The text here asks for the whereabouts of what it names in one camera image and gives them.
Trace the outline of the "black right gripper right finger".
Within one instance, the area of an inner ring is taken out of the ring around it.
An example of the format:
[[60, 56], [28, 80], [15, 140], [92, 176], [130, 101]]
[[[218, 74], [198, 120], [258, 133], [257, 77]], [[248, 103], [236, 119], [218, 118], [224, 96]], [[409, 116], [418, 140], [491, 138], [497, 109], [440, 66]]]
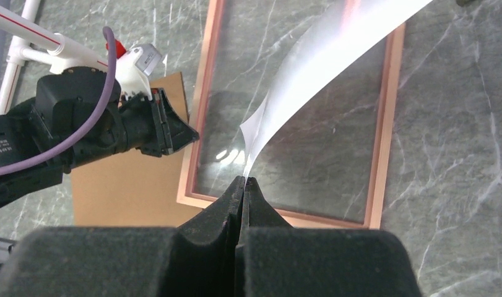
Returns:
[[420, 296], [409, 255], [394, 234], [295, 228], [243, 179], [236, 246], [237, 296]]

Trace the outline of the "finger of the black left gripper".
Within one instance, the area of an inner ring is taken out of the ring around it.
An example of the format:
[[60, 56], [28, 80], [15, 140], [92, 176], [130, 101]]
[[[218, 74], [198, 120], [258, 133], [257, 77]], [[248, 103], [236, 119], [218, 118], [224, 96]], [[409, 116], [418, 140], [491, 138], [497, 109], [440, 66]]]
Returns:
[[199, 140], [199, 133], [178, 116], [163, 88], [157, 89], [157, 139], [163, 155], [171, 155]]

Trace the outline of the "pink picture frame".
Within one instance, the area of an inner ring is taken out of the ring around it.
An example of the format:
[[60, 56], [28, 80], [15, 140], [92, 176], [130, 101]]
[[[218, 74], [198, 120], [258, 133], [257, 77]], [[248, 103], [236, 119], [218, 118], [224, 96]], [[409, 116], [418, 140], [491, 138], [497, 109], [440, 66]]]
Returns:
[[[229, 24], [229, 6], [232, 1], [210, 1], [206, 17], [201, 58], [192, 99], [190, 125], [200, 133], [200, 139], [186, 148], [178, 184], [176, 201], [179, 204], [206, 208], [216, 198], [196, 192], [197, 170], [200, 166], [201, 150], [210, 139], [206, 133], [209, 103], [212, 101], [213, 80], [219, 59], [220, 45], [225, 38]], [[400, 72], [405, 24], [401, 24], [386, 37], [384, 66], [381, 88], [377, 102], [376, 129], [373, 142], [373, 156], [370, 180], [366, 194], [365, 215], [360, 222], [346, 218], [332, 218], [312, 215], [301, 211], [278, 208], [278, 213], [293, 226], [301, 228], [373, 228], [381, 225], [381, 216], [386, 188], [389, 148], [396, 106], [397, 76]]]

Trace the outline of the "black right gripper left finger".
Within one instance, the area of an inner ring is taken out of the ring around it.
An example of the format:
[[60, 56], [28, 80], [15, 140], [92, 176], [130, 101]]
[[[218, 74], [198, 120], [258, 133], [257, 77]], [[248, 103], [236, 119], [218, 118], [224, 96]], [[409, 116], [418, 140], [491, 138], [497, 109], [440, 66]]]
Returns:
[[36, 230], [0, 268], [0, 296], [233, 296], [244, 185], [177, 228]]

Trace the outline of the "sunset photo print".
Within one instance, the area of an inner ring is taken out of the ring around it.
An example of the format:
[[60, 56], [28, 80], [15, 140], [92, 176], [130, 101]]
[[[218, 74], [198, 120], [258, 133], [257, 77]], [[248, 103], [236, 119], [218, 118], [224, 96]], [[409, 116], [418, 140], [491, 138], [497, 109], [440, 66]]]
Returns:
[[248, 177], [274, 134], [315, 94], [428, 5], [420, 0], [336, 1], [282, 61], [258, 109], [241, 124]]

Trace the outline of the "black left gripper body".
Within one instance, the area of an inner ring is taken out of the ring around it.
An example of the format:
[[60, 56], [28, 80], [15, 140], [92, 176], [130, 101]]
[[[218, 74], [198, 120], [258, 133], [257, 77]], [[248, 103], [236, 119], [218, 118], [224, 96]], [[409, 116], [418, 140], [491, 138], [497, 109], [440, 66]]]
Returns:
[[121, 117], [130, 148], [158, 158], [175, 152], [161, 92], [134, 95], [121, 105]]

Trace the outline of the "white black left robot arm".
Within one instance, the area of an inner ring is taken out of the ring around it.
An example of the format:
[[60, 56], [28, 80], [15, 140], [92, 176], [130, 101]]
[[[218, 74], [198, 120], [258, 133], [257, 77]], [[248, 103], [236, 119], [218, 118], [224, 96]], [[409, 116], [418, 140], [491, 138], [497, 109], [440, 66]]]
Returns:
[[[94, 111], [106, 74], [72, 67], [42, 77], [36, 95], [0, 115], [0, 168], [60, 144]], [[93, 128], [64, 152], [33, 167], [0, 176], [0, 208], [27, 194], [58, 185], [74, 168], [132, 149], [144, 155], [171, 155], [199, 134], [180, 118], [162, 88], [125, 99], [120, 84]]]

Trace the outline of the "brown cardboard backing board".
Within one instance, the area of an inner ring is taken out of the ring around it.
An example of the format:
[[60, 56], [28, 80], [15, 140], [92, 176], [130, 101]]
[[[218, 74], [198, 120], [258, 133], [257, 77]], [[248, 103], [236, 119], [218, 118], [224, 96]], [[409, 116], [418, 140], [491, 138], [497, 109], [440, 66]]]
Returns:
[[72, 170], [77, 226], [180, 226], [201, 209], [177, 203], [184, 152], [132, 149]]

